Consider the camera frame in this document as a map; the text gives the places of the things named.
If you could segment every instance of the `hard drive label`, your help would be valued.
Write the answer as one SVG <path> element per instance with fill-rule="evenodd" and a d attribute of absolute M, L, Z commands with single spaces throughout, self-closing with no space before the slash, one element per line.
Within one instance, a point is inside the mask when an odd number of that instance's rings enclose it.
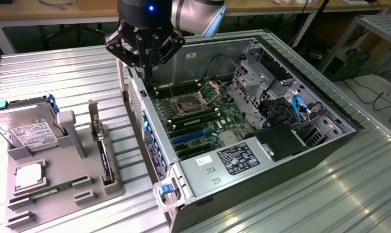
<path fill-rule="evenodd" d="M 217 155 L 231 175 L 236 175 L 260 164 L 245 143 L 220 150 Z"/>
<path fill-rule="evenodd" d="M 11 132 L 19 139 L 20 143 L 28 148 L 57 142 L 56 136 L 47 122 L 13 128 L 11 129 Z"/>

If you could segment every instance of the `aluminum profile table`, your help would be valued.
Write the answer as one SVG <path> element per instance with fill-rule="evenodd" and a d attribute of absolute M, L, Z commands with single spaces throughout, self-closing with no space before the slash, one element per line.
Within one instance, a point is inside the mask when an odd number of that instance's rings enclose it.
<path fill-rule="evenodd" d="M 391 232 L 391 131 L 271 33 L 257 30 L 251 34 L 264 37 L 366 129 L 315 169 L 191 227 L 185 233 Z M 88 121 L 87 99 L 103 103 L 100 115 L 111 128 L 125 194 L 28 232 L 76 229 L 76 232 L 167 233 L 168 223 L 151 193 L 152 184 L 121 105 L 115 59 L 104 47 L 3 57 L 0 99 L 16 100 L 45 92 L 53 93 L 61 108 L 75 111 L 77 127 Z M 0 232 L 5 208 L 1 198 L 4 146 L 0 137 Z"/>
<path fill-rule="evenodd" d="M 338 50 L 344 46 L 358 26 L 363 26 L 370 32 L 375 33 L 379 37 L 391 43 L 391 15 L 358 16 L 351 22 L 342 38 L 339 39 L 332 52 L 320 63 L 319 71 L 321 73 L 325 71 Z"/>

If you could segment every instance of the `motherboard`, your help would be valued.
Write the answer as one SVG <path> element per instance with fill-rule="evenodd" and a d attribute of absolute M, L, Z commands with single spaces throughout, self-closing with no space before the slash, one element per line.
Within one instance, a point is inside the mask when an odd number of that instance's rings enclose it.
<path fill-rule="evenodd" d="M 255 130 L 229 89 L 220 81 L 204 81 L 156 91 L 152 102 L 181 160 L 241 141 Z"/>

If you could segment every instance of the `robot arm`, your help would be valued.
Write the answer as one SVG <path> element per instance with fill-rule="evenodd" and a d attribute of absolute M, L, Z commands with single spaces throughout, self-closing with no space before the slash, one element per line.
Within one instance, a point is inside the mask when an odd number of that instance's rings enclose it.
<path fill-rule="evenodd" d="M 107 37 L 107 50 L 128 66 L 143 68 L 144 83 L 151 83 L 152 68 L 167 63 L 185 43 L 173 25 L 213 36 L 224 11 L 224 0 L 119 0 L 117 30 Z"/>

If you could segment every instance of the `wooden desk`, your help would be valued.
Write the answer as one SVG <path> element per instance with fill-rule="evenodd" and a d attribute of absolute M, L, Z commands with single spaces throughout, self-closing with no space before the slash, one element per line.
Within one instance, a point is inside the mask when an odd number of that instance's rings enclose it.
<path fill-rule="evenodd" d="M 388 0 L 379 0 L 383 5 L 383 14 L 390 6 Z M 308 28 L 309 22 L 315 17 L 316 11 L 323 0 L 308 4 L 304 13 L 309 13 L 303 29 L 296 38 L 296 45 Z M 253 16 L 253 15 L 277 15 L 299 14 L 304 5 L 285 3 L 281 1 L 275 4 L 272 0 L 227 0 L 227 16 Z M 324 12 L 366 11 L 371 10 L 371 5 L 348 5 L 340 0 L 331 0 Z M 67 6 L 67 11 L 55 7 L 45 6 L 37 0 L 15 0 L 13 4 L 0 5 L 0 48 L 4 54 L 13 54 L 15 49 L 7 35 L 3 32 L 4 27 L 56 25 L 93 22 L 116 22 L 116 9 L 80 11 L 77 5 Z"/>

